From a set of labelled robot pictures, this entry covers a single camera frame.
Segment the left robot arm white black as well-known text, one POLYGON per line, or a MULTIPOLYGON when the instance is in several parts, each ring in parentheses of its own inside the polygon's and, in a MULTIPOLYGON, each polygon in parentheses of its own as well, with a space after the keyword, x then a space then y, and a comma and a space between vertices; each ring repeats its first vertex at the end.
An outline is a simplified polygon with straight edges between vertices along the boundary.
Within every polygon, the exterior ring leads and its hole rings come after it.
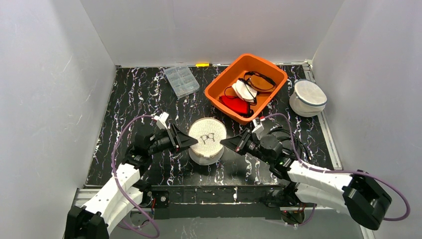
POLYGON ((109 238, 118 223, 133 208, 140 207, 143 193, 150 188, 141 176, 151 165, 152 156, 165 150, 182 152, 197 143, 174 124, 152 133, 138 132, 108 182, 82 206, 70 208, 64 238, 109 238))

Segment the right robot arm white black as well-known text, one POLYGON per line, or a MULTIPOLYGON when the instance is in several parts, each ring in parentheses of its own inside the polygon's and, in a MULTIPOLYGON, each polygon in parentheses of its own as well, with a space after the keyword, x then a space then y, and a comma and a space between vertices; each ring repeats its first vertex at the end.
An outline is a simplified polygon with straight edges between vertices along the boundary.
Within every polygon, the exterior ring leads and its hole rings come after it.
POLYGON ((287 154, 275 135, 257 139, 245 130, 221 140, 221 144, 240 155, 250 154, 260 159, 270 166, 273 175, 289 181, 286 198, 335 209, 367 229, 375 231, 380 227, 392 202, 389 194, 367 173, 340 173, 302 164, 287 154))

